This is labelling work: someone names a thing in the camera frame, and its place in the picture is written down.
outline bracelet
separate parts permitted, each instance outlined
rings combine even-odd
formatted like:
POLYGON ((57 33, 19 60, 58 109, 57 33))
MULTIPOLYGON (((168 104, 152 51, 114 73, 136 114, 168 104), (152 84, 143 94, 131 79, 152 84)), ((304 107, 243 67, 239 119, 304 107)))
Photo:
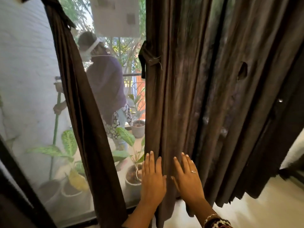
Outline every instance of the bracelet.
POLYGON ((205 228, 206 223, 209 222, 209 221, 210 221, 210 218, 212 218, 213 216, 218 216, 218 215, 217 215, 217 214, 211 214, 211 215, 209 215, 209 216, 206 218, 205 222, 204 222, 203 228, 205 228))

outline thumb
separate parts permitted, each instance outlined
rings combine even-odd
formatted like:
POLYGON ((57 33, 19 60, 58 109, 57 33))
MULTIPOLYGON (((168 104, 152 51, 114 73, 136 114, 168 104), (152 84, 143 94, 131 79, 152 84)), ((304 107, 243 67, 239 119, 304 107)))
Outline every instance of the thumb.
POLYGON ((163 176, 163 184, 164 184, 165 191, 167 191, 167 175, 163 176))
POLYGON ((176 181, 175 177, 171 176, 171 178, 172 178, 172 180, 173 180, 173 182, 176 186, 177 191, 179 192, 179 187, 178 187, 178 184, 177 184, 177 181, 176 181))

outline painted white brick wall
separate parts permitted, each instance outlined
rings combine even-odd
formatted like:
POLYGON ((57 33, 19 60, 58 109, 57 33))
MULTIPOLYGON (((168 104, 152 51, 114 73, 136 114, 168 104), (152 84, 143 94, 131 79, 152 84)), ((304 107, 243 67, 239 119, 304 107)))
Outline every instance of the painted white brick wall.
MULTIPOLYGON (((34 185, 48 180, 51 158, 26 153, 53 141, 57 102, 55 76, 60 76, 53 36, 40 0, 0 0, 0 134, 16 137, 13 154, 34 185)), ((67 109, 59 116, 57 145, 70 127, 67 109)), ((56 170, 62 160, 55 160, 56 170)))

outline floor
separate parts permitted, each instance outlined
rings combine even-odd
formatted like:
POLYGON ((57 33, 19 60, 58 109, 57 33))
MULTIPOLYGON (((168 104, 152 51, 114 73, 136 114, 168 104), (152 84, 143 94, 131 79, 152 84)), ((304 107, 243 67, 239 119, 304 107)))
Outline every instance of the floor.
MULTIPOLYGON (((286 228, 300 227, 304 211, 304 188, 297 180, 284 181, 272 178, 258 199, 245 195, 222 208, 214 206, 223 218, 230 220, 234 228, 286 228)), ((172 217, 164 228, 200 228, 197 219, 190 218, 185 203, 175 204, 172 217)))

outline tiled floor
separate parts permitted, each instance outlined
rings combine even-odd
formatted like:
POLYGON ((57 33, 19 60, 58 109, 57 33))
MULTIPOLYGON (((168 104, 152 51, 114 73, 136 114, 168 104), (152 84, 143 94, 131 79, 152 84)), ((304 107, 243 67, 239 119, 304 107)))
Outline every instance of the tiled floor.
MULTIPOLYGON (((301 187, 296 180, 272 178, 258 199, 245 194, 242 200, 235 199, 231 204, 222 208, 214 206, 214 209, 223 218, 230 220, 234 228, 302 227, 304 188, 301 187)), ((164 225, 164 228, 200 227, 195 217, 188 216, 183 201, 175 204, 172 217, 164 225)))

